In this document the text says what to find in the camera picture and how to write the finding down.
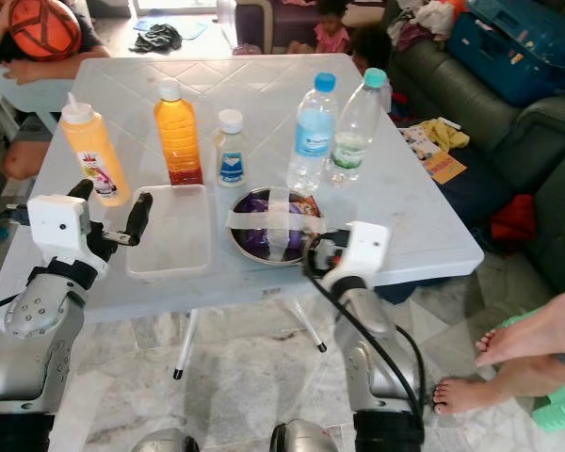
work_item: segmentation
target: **foot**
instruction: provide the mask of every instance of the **foot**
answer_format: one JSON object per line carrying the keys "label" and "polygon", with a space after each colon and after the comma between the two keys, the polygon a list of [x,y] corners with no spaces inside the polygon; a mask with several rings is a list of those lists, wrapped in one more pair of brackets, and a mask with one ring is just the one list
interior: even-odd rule
{"label": "foot", "polygon": [[513,358],[565,353],[565,294],[510,327],[486,334],[477,344],[477,365]]}
{"label": "foot", "polygon": [[444,379],[433,393],[433,409],[438,414],[454,414],[488,408],[505,400],[486,381]]}
{"label": "foot", "polygon": [[496,330],[491,330],[486,332],[486,335],[475,343],[475,347],[477,348],[477,350],[479,350],[482,353],[484,351],[488,351],[488,349],[490,348],[490,341],[495,335],[496,335]]}

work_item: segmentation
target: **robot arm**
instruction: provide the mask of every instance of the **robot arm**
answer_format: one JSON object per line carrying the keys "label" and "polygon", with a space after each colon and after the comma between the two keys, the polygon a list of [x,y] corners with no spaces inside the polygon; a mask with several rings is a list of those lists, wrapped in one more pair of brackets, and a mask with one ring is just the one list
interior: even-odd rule
{"label": "robot arm", "polygon": [[[348,314],[337,320],[335,341],[345,358],[356,452],[419,451],[424,441],[420,401],[415,396],[423,384],[422,360],[413,342],[416,360],[397,342],[396,325],[371,290],[389,238],[382,226],[353,222],[350,232],[311,240],[303,259],[306,275],[341,313]],[[275,429],[270,452],[308,451],[336,448],[322,428],[303,420]]]}
{"label": "robot arm", "polygon": [[86,290],[107,271],[118,244],[136,245],[153,202],[140,195],[126,231],[103,232],[89,219],[90,181],[69,196],[40,196],[26,207],[46,267],[7,307],[0,333],[0,452],[45,451],[69,373],[71,349],[84,324]]}

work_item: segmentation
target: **orange ball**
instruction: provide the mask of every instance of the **orange ball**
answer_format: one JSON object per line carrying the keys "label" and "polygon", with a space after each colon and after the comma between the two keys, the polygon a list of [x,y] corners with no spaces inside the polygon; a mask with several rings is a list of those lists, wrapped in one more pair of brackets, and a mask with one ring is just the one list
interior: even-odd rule
{"label": "orange ball", "polygon": [[10,35],[30,58],[64,59],[82,44],[82,31],[72,11],[58,0],[15,0],[10,6]]}

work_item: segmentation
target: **blue suitcase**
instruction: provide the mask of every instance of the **blue suitcase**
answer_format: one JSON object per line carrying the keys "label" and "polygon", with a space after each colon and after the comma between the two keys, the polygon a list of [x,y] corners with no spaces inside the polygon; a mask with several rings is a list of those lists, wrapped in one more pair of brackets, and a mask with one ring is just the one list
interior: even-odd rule
{"label": "blue suitcase", "polygon": [[565,93],[565,17],[531,0],[468,0],[449,52],[507,102]]}

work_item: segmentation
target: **pink shirt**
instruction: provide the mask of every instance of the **pink shirt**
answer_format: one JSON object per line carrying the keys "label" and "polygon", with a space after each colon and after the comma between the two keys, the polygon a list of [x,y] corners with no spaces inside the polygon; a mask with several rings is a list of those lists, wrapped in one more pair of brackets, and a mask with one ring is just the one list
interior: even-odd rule
{"label": "pink shirt", "polygon": [[323,54],[344,54],[349,47],[349,34],[345,27],[342,27],[337,33],[329,36],[322,29],[322,24],[318,24],[314,29],[316,32],[316,40]]}

